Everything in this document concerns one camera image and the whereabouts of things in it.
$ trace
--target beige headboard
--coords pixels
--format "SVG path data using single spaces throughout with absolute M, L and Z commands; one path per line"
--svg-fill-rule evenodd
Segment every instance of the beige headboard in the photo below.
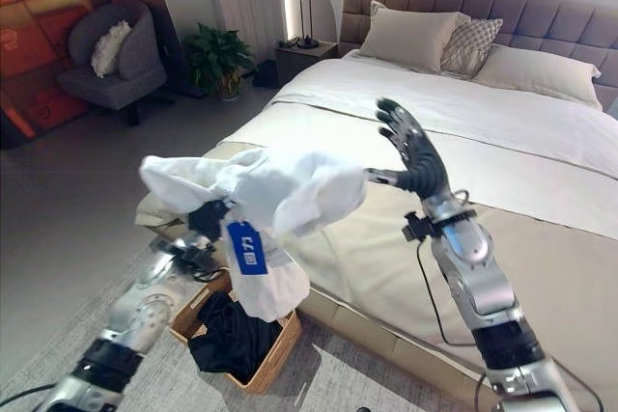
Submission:
M 340 53 L 358 48 L 369 31 L 372 0 L 344 0 Z M 463 12 L 473 18 L 502 18 L 495 42 L 543 50 L 594 64 L 594 80 L 606 110 L 618 97 L 618 10 L 559 0 L 378 0 L 408 12 Z

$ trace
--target wicker basket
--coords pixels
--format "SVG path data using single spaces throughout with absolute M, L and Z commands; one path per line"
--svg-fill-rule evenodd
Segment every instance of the wicker basket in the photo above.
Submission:
M 198 318 L 198 314 L 215 291 L 232 291 L 232 283 L 227 272 L 206 284 L 174 318 L 170 332 L 184 345 L 188 345 L 189 339 L 206 333 L 207 327 Z M 259 395 L 267 391 L 300 337 L 300 321 L 296 311 L 292 311 L 278 321 L 283 327 L 281 333 L 249 382 L 240 383 L 233 375 L 226 373 L 226 376 L 245 393 Z

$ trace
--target blue tag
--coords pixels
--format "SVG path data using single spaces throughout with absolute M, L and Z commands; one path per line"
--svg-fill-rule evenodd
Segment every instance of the blue tag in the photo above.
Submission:
M 228 232 L 234 243 L 240 273 L 243 275 L 268 274 L 260 233 L 248 222 L 228 224 Z

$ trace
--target gray armchair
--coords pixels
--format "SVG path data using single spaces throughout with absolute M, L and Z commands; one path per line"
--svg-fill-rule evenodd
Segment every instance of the gray armchair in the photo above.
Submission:
M 98 39 L 125 20 L 131 32 L 119 53 L 118 72 L 102 79 L 90 61 Z M 81 19 L 69 35 L 69 54 L 77 67 L 58 75 L 58 83 L 70 95 L 96 105 L 122 110 L 128 123 L 139 124 L 137 100 L 162 86 L 167 77 L 158 57 L 153 17 L 142 2 L 109 4 Z

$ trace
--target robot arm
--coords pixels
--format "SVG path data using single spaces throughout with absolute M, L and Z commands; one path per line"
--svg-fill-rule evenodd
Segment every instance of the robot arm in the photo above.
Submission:
M 107 326 L 37 410 L 115 411 L 123 389 L 183 302 L 185 286 L 192 280 L 186 258 L 199 254 L 206 244 L 200 234 L 188 233 L 156 251 L 112 306 Z
M 554 362 L 523 317 L 513 288 L 493 257 L 492 236 L 474 211 L 451 193 L 444 165 L 421 125 L 392 100 L 379 102 L 382 128 L 407 171 L 370 169 L 370 180 L 416 192 L 426 217 L 407 216 L 408 241 L 432 238 L 432 251 L 487 365 L 487 378 L 504 397 L 496 410 L 578 412 Z

